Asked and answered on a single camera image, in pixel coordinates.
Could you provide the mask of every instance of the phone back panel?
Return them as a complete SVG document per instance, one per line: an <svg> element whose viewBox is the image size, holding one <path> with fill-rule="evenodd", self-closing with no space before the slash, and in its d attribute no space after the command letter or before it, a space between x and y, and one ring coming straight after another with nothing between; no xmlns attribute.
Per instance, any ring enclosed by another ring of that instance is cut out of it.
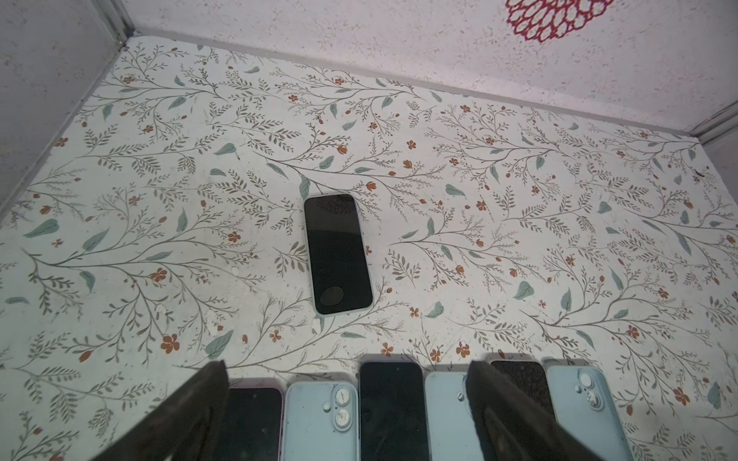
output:
<svg viewBox="0 0 738 461"><path fill-rule="evenodd" d="M347 389L345 406L336 392ZM350 423L339 430L335 418L348 411ZM345 381L305 382L287 389L282 435L282 461L351 461L359 459L359 396Z"/></svg>
<svg viewBox="0 0 738 461"><path fill-rule="evenodd" d="M466 397L466 373L431 372L425 401L431 460L484 461Z"/></svg>
<svg viewBox="0 0 738 461"><path fill-rule="evenodd" d="M559 424L604 461L632 461L602 372L593 367L553 365L546 375Z"/></svg>

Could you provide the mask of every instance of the black smartphone screen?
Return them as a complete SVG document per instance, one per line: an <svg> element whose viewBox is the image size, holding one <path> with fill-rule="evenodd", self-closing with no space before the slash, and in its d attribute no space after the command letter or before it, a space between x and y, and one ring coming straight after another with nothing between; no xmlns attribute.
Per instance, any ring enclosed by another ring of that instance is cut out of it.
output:
<svg viewBox="0 0 738 461"><path fill-rule="evenodd" d="M417 364L363 364L359 406L362 461L430 461L423 372Z"/></svg>
<svg viewBox="0 0 738 461"><path fill-rule="evenodd" d="M370 306L371 283L354 198L308 198L305 224L317 311L330 314Z"/></svg>
<svg viewBox="0 0 738 461"><path fill-rule="evenodd" d="M230 389L213 461L278 461L281 424L278 389Z"/></svg>
<svg viewBox="0 0 738 461"><path fill-rule="evenodd" d="M548 414L554 416L554 405L548 392L548 380L543 366L536 361L495 360L492 366L503 372L516 386Z"/></svg>

